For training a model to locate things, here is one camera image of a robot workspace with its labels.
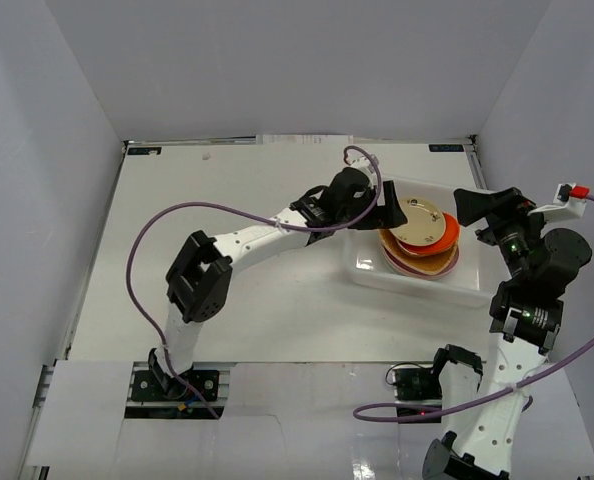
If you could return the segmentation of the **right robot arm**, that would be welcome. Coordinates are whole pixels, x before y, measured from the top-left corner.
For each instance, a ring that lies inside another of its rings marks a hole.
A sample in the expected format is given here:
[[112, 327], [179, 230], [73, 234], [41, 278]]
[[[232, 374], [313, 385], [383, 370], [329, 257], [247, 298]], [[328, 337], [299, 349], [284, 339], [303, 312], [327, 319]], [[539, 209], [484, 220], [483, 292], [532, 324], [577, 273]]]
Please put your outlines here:
[[544, 227], [581, 217], [587, 193], [576, 184], [561, 184], [552, 204], [538, 207], [517, 188], [455, 190], [459, 224], [486, 222], [475, 235], [499, 248], [510, 277], [490, 304], [486, 358], [455, 345], [435, 355], [428, 384], [449, 413], [442, 419], [442, 437], [428, 448], [423, 478], [509, 478], [515, 434], [529, 398], [521, 383], [546, 363], [561, 329], [561, 298], [592, 257], [577, 232]]

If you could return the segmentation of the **yellow square plate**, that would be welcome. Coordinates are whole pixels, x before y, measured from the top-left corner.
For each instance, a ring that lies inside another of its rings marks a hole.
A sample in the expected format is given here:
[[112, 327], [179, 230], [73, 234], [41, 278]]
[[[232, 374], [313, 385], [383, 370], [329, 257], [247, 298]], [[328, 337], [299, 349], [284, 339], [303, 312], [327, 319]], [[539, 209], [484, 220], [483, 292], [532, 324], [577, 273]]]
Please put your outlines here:
[[381, 245], [384, 249], [389, 251], [391, 254], [405, 254], [402, 246], [398, 242], [397, 238], [387, 229], [380, 229], [378, 231]]

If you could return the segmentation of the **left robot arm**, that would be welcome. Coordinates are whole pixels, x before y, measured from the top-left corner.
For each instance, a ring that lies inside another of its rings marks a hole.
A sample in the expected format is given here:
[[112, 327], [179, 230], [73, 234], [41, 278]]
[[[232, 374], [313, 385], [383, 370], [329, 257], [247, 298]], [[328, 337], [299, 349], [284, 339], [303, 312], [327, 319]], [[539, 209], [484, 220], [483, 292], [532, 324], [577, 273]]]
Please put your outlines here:
[[326, 239], [336, 226], [380, 230], [407, 222], [391, 180], [378, 184], [369, 167], [346, 167], [330, 185], [308, 190], [268, 224], [214, 237], [192, 233], [166, 274], [165, 341], [149, 354], [154, 387], [168, 399], [186, 393], [201, 327], [225, 306], [230, 283], [243, 270]]

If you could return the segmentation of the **orange round plate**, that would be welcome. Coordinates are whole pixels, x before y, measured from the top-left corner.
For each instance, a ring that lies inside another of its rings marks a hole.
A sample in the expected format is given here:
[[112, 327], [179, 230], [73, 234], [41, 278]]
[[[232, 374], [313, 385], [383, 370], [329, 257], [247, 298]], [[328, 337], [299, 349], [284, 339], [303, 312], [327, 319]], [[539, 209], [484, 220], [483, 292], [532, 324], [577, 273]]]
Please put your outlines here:
[[447, 212], [443, 213], [445, 220], [445, 231], [442, 237], [435, 243], [426, 246], [413, 246], [397, 241], [399, 246], [409, 255], [427, 257], [444, 253], [458, 243], [460, 226], [457, 220]]

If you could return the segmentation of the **beige patterned round plate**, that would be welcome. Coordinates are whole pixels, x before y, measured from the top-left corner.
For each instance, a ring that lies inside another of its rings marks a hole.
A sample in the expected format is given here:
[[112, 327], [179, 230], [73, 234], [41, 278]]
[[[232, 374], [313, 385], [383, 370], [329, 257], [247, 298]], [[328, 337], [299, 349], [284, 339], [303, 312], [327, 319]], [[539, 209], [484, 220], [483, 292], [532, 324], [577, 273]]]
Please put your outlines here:
[[423, 247], [439, 241], [446, 231], [443, 212], [421, 197], [406, 197], [399, 201], [407, 221], [390, 230], [394, 237], [408, 245]]

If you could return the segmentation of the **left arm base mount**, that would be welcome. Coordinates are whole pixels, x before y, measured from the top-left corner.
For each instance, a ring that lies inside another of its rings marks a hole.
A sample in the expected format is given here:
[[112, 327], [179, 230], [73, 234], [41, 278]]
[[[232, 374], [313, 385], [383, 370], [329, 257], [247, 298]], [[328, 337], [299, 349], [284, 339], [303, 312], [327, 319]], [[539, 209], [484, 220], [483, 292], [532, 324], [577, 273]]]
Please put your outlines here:
[[148, 368], [136, 369], [131, 377], [125, 417], [142, 420], [217, 420], [224, 411], [219, 406], [221, 373], [218, 370], [191, 370], [183, 377], [215, 411], [214, 416], [192, 389], [176, 379], [163, 387]]

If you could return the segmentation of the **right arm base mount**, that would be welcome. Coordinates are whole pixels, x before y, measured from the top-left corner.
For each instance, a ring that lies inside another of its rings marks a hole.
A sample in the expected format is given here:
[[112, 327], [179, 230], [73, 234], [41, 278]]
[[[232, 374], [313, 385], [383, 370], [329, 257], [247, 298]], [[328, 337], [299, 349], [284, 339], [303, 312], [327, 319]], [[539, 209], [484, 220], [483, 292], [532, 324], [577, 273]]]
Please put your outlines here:
[[393, 388], [399, 418], [426, 416], [442, 407], [442, 391], [430, 366], [403, 362], [392, 365], [385, 382]]

